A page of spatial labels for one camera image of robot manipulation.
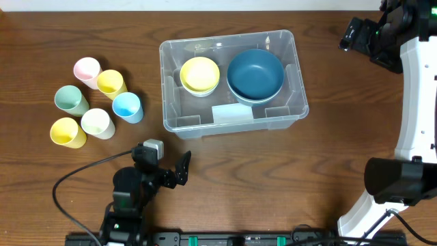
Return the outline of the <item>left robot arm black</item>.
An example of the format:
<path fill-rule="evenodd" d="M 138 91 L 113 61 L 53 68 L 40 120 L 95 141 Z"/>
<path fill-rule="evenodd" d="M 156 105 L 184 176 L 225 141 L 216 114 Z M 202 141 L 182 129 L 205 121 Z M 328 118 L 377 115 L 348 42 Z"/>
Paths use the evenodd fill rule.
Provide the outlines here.
<path fill-rule="evenodd" d="M 176 162 L 175 170 L 158 166 L 158 150 L 143 144 L 130 151 L 132 167 L 117 171 L 113 177 L 113 211 L 107 211 L 100 228 L 103 245 L 147 245 L 143 209 L 161 187 L 173 189 L 188 181 L 191 152 L 185 152 Z"/>

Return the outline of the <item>light blue small bowl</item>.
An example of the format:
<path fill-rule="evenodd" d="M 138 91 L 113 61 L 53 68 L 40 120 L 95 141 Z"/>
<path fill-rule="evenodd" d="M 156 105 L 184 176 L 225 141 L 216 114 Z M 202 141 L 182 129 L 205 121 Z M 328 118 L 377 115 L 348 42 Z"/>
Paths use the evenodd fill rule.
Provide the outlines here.
<path fill-rule="evenodd" d="M 191 90 L 189 87 L 186 87 L 184 85 L 184 89 L 187 92 L 189 92 L 190 94 L 192 94 L 193 96 L 196 96 L 196 97 L 206 97 L 206 96 L 209 96 L 216 88 L 217 88 L 217 85 L 212 87 L 212 88 L 210 88 L 209 90 L 198 92 L 198 91 Z"/>

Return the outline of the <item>yellow small bowl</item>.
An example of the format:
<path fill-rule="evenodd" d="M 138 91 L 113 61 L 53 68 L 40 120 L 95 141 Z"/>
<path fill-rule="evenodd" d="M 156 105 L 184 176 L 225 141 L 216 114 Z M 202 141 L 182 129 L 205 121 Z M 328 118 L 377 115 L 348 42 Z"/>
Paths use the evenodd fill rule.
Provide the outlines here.
<path fill-rule="evenodd" d="M 180 70 L 180 80 L 191 92 L 208 92 L 218 85 L 220 70 L 207 57 L 194 57 L 186 61 Z"/>

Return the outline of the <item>light blue plastic cup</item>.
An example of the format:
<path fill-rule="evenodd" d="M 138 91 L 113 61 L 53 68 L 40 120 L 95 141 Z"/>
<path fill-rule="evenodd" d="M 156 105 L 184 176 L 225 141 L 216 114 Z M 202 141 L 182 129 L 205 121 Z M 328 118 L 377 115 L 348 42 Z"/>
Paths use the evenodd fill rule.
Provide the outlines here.
<path fill-rule="evenodd" d="M 132 92 L 123 92 L 116 96 L 112 103 L 112 110 L 130 124 L 139 123 L 144 116 L 141 99 Z"/>

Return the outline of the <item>white small bowl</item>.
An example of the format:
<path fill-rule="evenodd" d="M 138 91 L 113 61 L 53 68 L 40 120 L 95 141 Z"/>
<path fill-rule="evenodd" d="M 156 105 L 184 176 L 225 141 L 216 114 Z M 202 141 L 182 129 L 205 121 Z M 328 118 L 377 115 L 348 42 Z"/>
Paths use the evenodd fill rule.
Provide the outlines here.
<path fill-rule="evenodd" d="M 188 90 L 188 92 L 189 92 L 191 95 L 196 96 L 196 97 L 206 97 L 206 96 L 211 95 L 211 93 L 213 92 L 213 90 L 210 90 L 210 91 L 207 91 L 207 92 L 194 92 L 194 91 L 189 91 L 189 90 Z"/>

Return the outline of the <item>cream white plastic cup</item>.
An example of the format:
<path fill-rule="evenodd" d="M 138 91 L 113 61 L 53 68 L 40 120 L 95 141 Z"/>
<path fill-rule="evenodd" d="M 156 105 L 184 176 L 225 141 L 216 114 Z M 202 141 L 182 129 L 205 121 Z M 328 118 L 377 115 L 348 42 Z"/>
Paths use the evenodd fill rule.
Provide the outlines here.
<path fill-rule="evenodd" d="M 81 118 L 81 127 L 89 135 L 110 139 L 115 134 L 115 125 L 109 114 L 100 108 L 88 110 Z"/>

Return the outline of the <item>pink plastic cup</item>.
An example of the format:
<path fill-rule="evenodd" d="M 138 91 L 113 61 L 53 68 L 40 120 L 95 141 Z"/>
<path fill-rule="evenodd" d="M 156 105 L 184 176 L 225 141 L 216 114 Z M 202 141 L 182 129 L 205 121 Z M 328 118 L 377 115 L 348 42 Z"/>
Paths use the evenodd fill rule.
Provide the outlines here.
<path fill-rule="evenodd" d="M 97 79 L 102 68 L 97 59 L 84 57 L 78 60 L 73 68 L 74 76 L 93 90 L 97 90 Z"/>

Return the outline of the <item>green plastic cup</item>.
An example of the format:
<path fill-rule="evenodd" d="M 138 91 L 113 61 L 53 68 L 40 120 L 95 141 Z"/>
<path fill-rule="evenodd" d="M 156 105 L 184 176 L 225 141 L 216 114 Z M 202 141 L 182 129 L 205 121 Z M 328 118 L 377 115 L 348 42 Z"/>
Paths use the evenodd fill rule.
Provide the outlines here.
<path fill-rule="evenodd" d="M 54 102 L 57 108 L 76 117 L 82 117 L 89 110 L 89 103 L 80 91 L 73 85 L 59 88 L 55 94 Z"/>

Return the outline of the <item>yellow plastic cup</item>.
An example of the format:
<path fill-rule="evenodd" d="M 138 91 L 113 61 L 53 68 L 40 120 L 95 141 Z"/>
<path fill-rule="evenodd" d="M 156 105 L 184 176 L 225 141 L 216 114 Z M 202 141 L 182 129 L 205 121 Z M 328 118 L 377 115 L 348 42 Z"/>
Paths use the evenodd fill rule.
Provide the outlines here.
<path fill-rule="evenodd" d="M 81 148 L 87 141 L 87 135 L 72 118 L 58 119 L 50 129 L 51 140 L 67 148 Z"/>
<path fill-rule="evenodd" d="M 111 100 L 128 91 L 122 74 L 116 70 L 105 70 L 100 73 L 97 86 L 98 90 Z"/>

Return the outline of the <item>dark blue large bowl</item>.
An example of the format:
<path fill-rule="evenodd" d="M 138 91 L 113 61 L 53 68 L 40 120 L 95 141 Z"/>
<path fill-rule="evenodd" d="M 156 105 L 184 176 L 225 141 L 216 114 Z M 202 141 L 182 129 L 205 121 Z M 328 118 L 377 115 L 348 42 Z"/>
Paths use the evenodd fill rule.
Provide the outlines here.
<path fill-rule="evenodd" d="M 235 92 L 232 92 L 231 94 L 234 96 L 234 98 L 239 103 L 246 105 L 248 107 L 258 107 L 258 106 L 266 105 L 276 97 L 276 94 L 275 94 L 275 95 L 270 96 L 270 97 L 265 98 L 265 99 L 254 100 L 254 99 L 244 98 Z"/>

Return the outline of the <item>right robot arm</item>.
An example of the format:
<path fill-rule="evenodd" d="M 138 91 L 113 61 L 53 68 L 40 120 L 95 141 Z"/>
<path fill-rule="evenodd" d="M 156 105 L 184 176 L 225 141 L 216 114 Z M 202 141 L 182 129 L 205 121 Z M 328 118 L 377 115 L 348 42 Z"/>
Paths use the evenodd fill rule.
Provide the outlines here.
<path fill-rule="evenodd" d="M 404 77 L 393 159 L 371 158 L 365 190 L 337 222 L 341 245 L 375 245 L 391 217 L 436 197 L 436 0 L 382 0 L 378 22 L 354 17 L 339 43 Z"/>

